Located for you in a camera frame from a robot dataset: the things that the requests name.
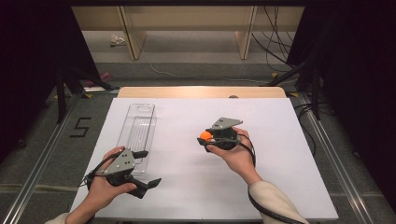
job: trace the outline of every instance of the hand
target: hand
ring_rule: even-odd
[[[124,149],[125,147],[115,147],[107,152],[103,159]],[[113,161],[114,159],[105,162],[101,169],[106,169]],[[115,197],[134,189],[136,189],[135,184],[126,183],[114,187],[107,182],[104,176],[96,176],[91,183],[87,197],[76,210],[67,216],[66,223],[86,223],[95,213],[107,207]]]
[[[244,135],[241,135],[241,142],[251,149],[252,145],[250,144],[250,141],[246,139],[246,137],[249,138],[248,132],[235,127],[233,127],[233,129],[237,134]],[[249,186],[259,180],[262,180],[254,168],[253,159],[251,158],[250,153],[244,147],[236,146],[231,150],[224,150],[219,147],[208,145],[206,148],[213,152],[213,154],[222,157],[230,169],[239,174]]]

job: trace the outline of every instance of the wire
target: wire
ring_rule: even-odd
[[[260,43],[260,41],[256,38],[256,36],[253,33],[251,35],[253,36],[254,40],[256,40],[256,42],[259,44],[259,46],[262,47],[262,49],[265,50],[265,52],[271,54],[272,56],[274,56],[275,58],[280,60],[282,63],[287,64],[287,62],[285,60],[283,60],[283,59],[279,58],[278,56],[276,56],[273,52],[271,52],[268,48],[266,48],[262,43]]]
[[[273,43],[276,43],[276,44],[279,44],[279,42],[277,42],[277,41],[271,39],[270,37],[268,37],[268,35],[266,35],[264,31],[262,31],[262,35],[263,35],[265,38],[267,38],[269,41],[271,41],[271,42],[273,42]],[[283,44],[283,43],[280,43],[280,44],[283,45],[284,47],[291,48],[290,45]]]
[[[275,212],[273,212],[273,211],[271,211],[271,210],[269,210],[269,209],[267,209],[267,208],[262,207],[262,206],[259,205],[256,201],[254,201],[254,199],[253,199],[253,197],[250,195],[250,192],[249,192],[248,189],[247,189],[247,195],[248,195],[248,198],[249,198],[250,202],[253,204],[253,206],[254,206],[257,210],[259,210],[259,212],[261,212],[261,213],[267,215],[268,217],[271,217],[271,218],[273,218],[273,219],[275,219],[275,220],[278,220],[278,221],[280,221],[280,222],[282,222],[282,223],[288,223],[288,224],[303,224],[303,222],[300,222],[300,221],[291,219],[291,218],[289,218],[289,217],[284,217],[284,216],[282,216],[282,215],[280,215],[280,214],[278,214],[278,213],[275,213]]]
[[[253,165],[254,165],[254,167],[256,167],[256,151],[254,150],[253,143],[250,141],[250,139],[249,139],[246,135],[241,134],[241,133],[239,133],[238,135],[239,135],[239,136],[244,136],[244,137],[246,137],[246,139],[249,141],[249,143],[250,143],[250,145],[251,145],[251,149],[248,148],[248,146],[246,146],[245,144],[243,144],[243,143],[241,143],[241,142],[238,143],[238,145],[241,146],[241,147],[243,147],[244,149],[246,149],[246,150],[248,151],[248,153],[249,153],[250,156],[251,156],[251,159],[253,160]]]
[[[297,105],[294,107],[294,109],[299,108],[299,107],[304,107],[299,115],[297,116],[297,119],[301,125],[301,127],[303,128],[303,130],[306,132],[306,134],[308,134],[309,138],[312,141],[313,144],[313,149],[312,149],[312,156],[315,157],[316,153],[317,153],[317,143],[315,142],[314,137],[311,135],[311,133],[305,128],[305,126],[301,123],[301,117],[303,116],[303,114],[307,113],[308,111],[312,110],[312,104],[303,104],[303,105]]]
[[[87,185],[87,180],[90,178],[94,178],[95,176],[102,176],[102,175],[97,175],[96,172],[99,170],[99,168],[105,164],[107,161],[113,159],[113,158],[117,158],[119,155],[121,154],[121,152],[117,152],[114,153],[110,156],[108,156],[107,158],[105,158],[104,160],[102,160],[101,162],[99,162],[99,164],[92,170],[90,171],[89,174],[85,175],[84,178],[82,179],[81,183],[79,184],[80,187]]]
[[[271,33],[271,39],[272,39],[272,36],[273,36],[274,34],[276,34],[276,38],[277,38],[277,41],[278,41],[278,43],[279,43],[280,51],[282,52],[283,57],[285,57],[285,59],[287,59],[287,57],[285,56],[285,54],[284,54],[284,52],[283,52],[283,49],[282,49],[282,47],[281,47],[281,44],[283,45],[284,50],[287,52],[287,54],[289,54],[289,53],[288,53],[288,51],[286,50],[285,45],[283,44],[283,41],[282,41],[282,39],[280,38],[279,33],[278,33],[278,31],[277,31],[277,13],[278,13],[278,11],[279,11],[279,6],[275,6],[275,7],[274,7],[274,10],[275,10],[275,19],[274,19],[274,23],[273,23],[272,20],[271,20],[271,18],[270,18],[270,15],[268,14],[267,8],[264,7],[264,11],[265,11],[265,14],[267,15],[268,21],[270,22],[270,24],[271,24],[271,26],[272,26],[272,28],[273,28],[273,32]]]
[[[196,78],[196,79],[223,79],[223,80],[229,80],[229,81],[248,81],[248,82],[257,82],[257,83],[263,83],[263,84],[267,84],[269,82],[265,82],[265,81],[259,81],[259,80],[253,80],[253,79],[245,79],[245,78],[227,78],[227,77],[193,77],[193,76],[177,76],[168,72],[162,72],[162,71],[158,71],[157,69],[155,69],[152,66],[152,63],[148,62],[149,66],[151,67],[151,69],[158,73],[158,74],[165,74],[168,75],[170,77],[178,77],[178,78]]]
[[[291,38],[291,36],[289,35],[289,32],[286,32],[286,35],[288,35],[288,37],[290,38],[291,42],[293,42],[293,38]]]
[[[133,35],[134,40],[135,40],[136,44],[138,45],[138,47],[141,48],[141,51],[142,51],[143,53],[145,53],[145,51],[144,51],[144,49],[143,49],[143,46],[141,46],[141,45],[139,44],[139,41],[137,40],[137,37],[134,35],[134,32],[132,32],[132,35]],[[149,57],[148,57],[146,54],[142,54],[142,55],[143,55],[143,57],[145,57],[146,59],[148,59],[148,64],[149,64],[151,70],[153,70],[155,73],[168,75],[168,76],[170,76],[170,77],[177,77],[177,78],[195,78],[195,79],[201,79],[201,80],[205,80],[205,79],[220,79],[220,80],[228,80],[228,81],[246,81],[246,82],[254,82],[254,83],[261,83],[261,84],[268,84],[268,83],[270,83],[270,82],[267,82],[267,81],[259,81],[259,80],[247,79],[247,78],[194,77],[194,76],[183,76],[183,77],[182,77],[182,76],[177,76],[177,75],[174,75],[174,74],[169,73],[169,72],[158,71],[158,70],[155,69],[154,66],[152,65],[152,63],[151,63]]]

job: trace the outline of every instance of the white table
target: white table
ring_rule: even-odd
[[[114,99],[86,173],[115,147],[130,104],[155,104],[157,124],[148,171],[136,175],[163,181],[140,200],[125,194],[97,217],[133,220],[257,220],[247,186],[224,161],[206,153],[196,137],[219,117],[241,119],[256,148],[257,170],[282,189],[310,220],[337,219],[330,196],[287,98]],[[79,188],[72,209],[84,199]]]

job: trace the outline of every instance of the black cable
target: black cable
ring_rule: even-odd
[[[309,110],[312,109],[312,105],[311,104],[305,104],[305,105],[298,105],[295,106],[295,108],[298,108],[300,106],[304,106],[304,108],[300,111],[300,114],[297,116],[297,119],[301,125],[301,127],[303,128],[303,130],[306,132],[306,134],[308,134],[309,138],[312,141],[313,144],[313,149],[312,149],[312,156],[315,157],[316,153],[317,153],[317,143],[315,142],[314,137],[311,135],[311,133],[309,133],[309,131],[305,128],[305,126],[301,123],[301,117],[303,116],[303,114],[305,114],[306,112],[308,112]]]
[[[241,146],[241,147],[244,147],[248,151],[248,153],[251,156],[251,159],[253,160],[253,165],[254,165],[254,167],[256,167],[256,151],[254,150],[253,143],[251,143],[250,139],[246,135],[241,134],[241,133],[239,133],[238,135],[246,137],[246,139],[249,141],[249,143],[251,145],[251,149],[248,146],[246,146],[245,144],[241,143],[241,142],[238,143],[238,145]]]
[[[318,104],[327,104],[326,102],[318,102]],[[305,105],[312,105],[311,103],[308,103],[308,104],[302,104],[302,105],[297,105],[297,106],[295,106],[294,107],[294,109],[297,109],[297,108],[299,108],[299,107],[301,107],[301,106],[305,106]]]
[[[272,39],[272,36],[273,36],[274,33],[275,33],[275,34],[276,34],[277,41],[278,41],[278,43],[279,43],[280,51],[282,52],[283,57],[284,57],[285,59],[287,59],[287,57],[285,56],[285,53],[283,52],[283,49],[282,49],[282,47],[281,47],[281,44],[284,46],[284,43],[283,43],[282,39],[280,38],[279,33],[278,33],[278,31],[277,31],[277,13],[278,13],[278,11],[279,11],[279,6],[275,6],[275,8],[274,8],[274,12],[275,12],[275,21],[274,21],[274,23],[272,23],[272,20],[271,20],[269,14],[268,14],[268,12],[267,12],[266,7],[264,7],[264,11],[265,11],[265,14],[267,15],[267,18],[268,18],[268,20],[269,20],[269,22],[270,22],[270,24],[271,24],[271,26],[272,26],[272,28],[273,28],[273,32],[272,32],[272,34],[271,34],[271,39]]]
[[[265,38],[267,38],[269,41],[271,41],[271,42],[273,42],[273,43],[276,43],[276,44],[279,44],[279,42],[277,42],[277,41],[275,41],[275,40],[273,40],[273,39],[270,39],[270,37],[268,37],[268,35],[266,35],[263,31],[262,31],[262,35],[263,35]],[[283,43],[280,43],[280,44],[283,45],[284,47],[291,48],[290,45],[283,44]]]
[[[291,36],[289,35],[289,32],[286,32],[286,34],[287,34],[288,37],[290,38],[291,42],[293,42],[293,38],[291,38]]]
[[[87,185],[86,180],[87,180],[88,178],[94,178],[94,177],[96,176],[95,173],[99,170],[99,168],[100,168],[103,164],[105,164],[107,161],[109,161],[109,160],[111,160],[111,159],[113,159],[113,158],[117,158],[120,154],[121,154],[121,152],[114,153],[114,154],[108,156],[107,158],[105,158],[104,160],[102,160],[101,162],[99,162],[99,164],[98,164],[92,171],[90,171],[89,174],[87,174],[87,175],[84,176],[84,178],[82,179],[82,181],[81,181],[81,183],[80,183],[79,186],[82,187],[82,186]]]
[[[265,52],[271,54],[272,56],[274,56],[275,58],[277,58],[278,60],[280,60],[282,63],[287,64],[287,62],[281,58],[279,58],[278,56],[276,56],[273,52],[271,52],[271,50],[269,50],[268,48],[266,48],[262,43],[260,43],[260,41],[256,38],[256,36],[252,33],[251,34],[254,38],[254,40],[256,40],[257,44],[259,44],[259,46],[265,50]]]
[[[288,224],[303,224],[303,222],[291,219],[289,217],[281,216],[280,214],[274,213],[274,212],[262,207],[256,201],[254,201],[253,197],[251,197],[251,195],[250,195],[250,192],[247,191],[247,194],[248,194],[248,198],[250,199],[250,202],[253,204],[253,206],[257,210],[259,210],[259,212],[265,214],[266,216],[271,217],[271,218],[273,218],[275,220],[284,222],[284,223],[288,223]]]

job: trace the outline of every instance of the transparent box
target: transparent box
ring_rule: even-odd
[[[133,173],[143,174],[147,171],[156,122],[155,105],[132,104],[129,106],[117,146],[125,146],[133,152],[148,151],[146,158],[134,161]]]

